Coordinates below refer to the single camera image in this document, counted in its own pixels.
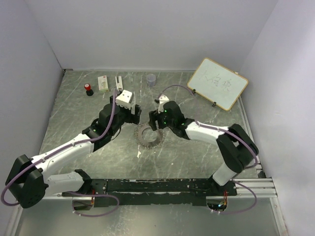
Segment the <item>metal disc keyring holder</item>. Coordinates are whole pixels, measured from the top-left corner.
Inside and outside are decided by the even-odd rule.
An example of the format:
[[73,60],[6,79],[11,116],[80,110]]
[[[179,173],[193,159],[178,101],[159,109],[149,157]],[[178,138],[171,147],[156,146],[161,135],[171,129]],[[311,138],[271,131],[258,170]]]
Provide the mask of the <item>metal disc keyring holder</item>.
[[133,135],[137,144],[147,149],[159,146],[164,139],[163,132],[159,129],[153,131],[148,123],[138,125]]

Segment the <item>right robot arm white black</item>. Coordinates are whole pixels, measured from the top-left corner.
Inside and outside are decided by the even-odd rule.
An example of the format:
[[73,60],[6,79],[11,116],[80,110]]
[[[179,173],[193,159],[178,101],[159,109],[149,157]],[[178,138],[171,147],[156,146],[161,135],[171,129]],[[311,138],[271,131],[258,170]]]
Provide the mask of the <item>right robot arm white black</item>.
[[174,101],[162,102],[158,109],[150,111],[149,126],[153,131],[169,128],[179,138],[219,147],[224,163],[210,177],[209,191],[213,195],[220,195],[231,179],[258,164],[258,147],[240,125],[213,126],[186,118]]

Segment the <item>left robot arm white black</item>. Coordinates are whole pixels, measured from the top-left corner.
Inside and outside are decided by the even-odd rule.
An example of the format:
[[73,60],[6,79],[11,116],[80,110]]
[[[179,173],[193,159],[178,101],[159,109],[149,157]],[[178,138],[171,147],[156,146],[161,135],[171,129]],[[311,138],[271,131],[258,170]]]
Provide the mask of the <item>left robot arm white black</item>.
[[43,197],[55,193],[75,191],[80,196],[90,194],[91,178],[82,170],[56,175],[54,172],[70,161],[97,151],[108,144],[124,123],[138,124],[141,108],[121,95],[111,96],[109,104],[99,112],[91,125],[67,143],[41,155],[28,158],[19,156],[8,175],[1,202],[9,206],[4,197],[7,191],[22,208],[30,208]]

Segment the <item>white small stapler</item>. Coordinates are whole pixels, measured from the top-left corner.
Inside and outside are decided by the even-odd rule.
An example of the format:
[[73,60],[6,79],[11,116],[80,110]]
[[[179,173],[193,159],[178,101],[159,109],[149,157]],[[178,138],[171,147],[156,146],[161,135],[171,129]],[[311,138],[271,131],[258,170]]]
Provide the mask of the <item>white small stapler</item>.
[[116,82],[116,88],[119,91],[123,90],[123,82],[122,82],[122,77],[121,76],[116,76],[115,77],[115,82]]

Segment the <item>clear jar of paperclips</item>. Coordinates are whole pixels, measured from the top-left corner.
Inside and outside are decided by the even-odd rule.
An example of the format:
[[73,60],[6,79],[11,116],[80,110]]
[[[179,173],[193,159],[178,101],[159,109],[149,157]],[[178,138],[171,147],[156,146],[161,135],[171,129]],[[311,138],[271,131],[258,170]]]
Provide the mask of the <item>clear jar of paperclips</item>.
[[147,84],[149,87],[153,87],[156,85],[156,75],[155,74],[148,74],[146,76]]

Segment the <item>green white staples box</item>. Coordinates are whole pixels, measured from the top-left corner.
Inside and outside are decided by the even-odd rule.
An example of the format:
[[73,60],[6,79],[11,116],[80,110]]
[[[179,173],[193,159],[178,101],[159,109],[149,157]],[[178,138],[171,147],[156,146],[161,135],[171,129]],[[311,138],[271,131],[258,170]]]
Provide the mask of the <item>green white staples box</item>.
[[109,91],[109,87],[108,87],[108,80],[107,80],[107,76],[99,76],[97,78],[98,80],[98,89],[101,92],[108,92]]

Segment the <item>red black stamp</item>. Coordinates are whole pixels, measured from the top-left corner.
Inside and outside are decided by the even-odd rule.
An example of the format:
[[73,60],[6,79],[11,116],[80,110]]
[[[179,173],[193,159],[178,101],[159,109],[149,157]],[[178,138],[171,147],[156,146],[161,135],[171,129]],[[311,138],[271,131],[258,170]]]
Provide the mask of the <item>red black stamp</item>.
[[84,89],[86,90],[87,96],[92,96],[94,94],[90,84],[84,84]]

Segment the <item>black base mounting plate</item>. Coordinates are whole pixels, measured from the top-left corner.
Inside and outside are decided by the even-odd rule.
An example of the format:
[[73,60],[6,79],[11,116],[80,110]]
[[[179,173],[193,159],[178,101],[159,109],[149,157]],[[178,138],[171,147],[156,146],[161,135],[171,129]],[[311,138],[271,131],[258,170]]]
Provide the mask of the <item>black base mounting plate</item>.
[[95,207],[191,204],[206,206],[206,198],[236,196],[235,184],[218,185],[211,178],[91,179],[77,191],[94,195]]

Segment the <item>whiteboard with yellow frame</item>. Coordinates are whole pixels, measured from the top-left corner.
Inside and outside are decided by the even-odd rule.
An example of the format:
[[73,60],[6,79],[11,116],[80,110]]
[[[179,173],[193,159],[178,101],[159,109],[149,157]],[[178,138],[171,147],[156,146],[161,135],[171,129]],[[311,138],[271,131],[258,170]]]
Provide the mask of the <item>whiteboard with yellow frame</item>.
[[204,58],[187,86],[221,109],[229,111],[248,83],[246,78],[236,72]]

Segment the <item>aluminium rail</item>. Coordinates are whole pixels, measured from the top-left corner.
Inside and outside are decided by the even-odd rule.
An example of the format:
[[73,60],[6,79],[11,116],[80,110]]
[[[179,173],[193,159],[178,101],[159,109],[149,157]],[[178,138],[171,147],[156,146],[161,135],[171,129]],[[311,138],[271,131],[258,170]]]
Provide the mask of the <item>aluminium rail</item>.
[[239,178],[235,179],[238,198],[251,198],[253,194],[248,188],[254,192],[258,198],[275,198],[278,196],[272,178]]

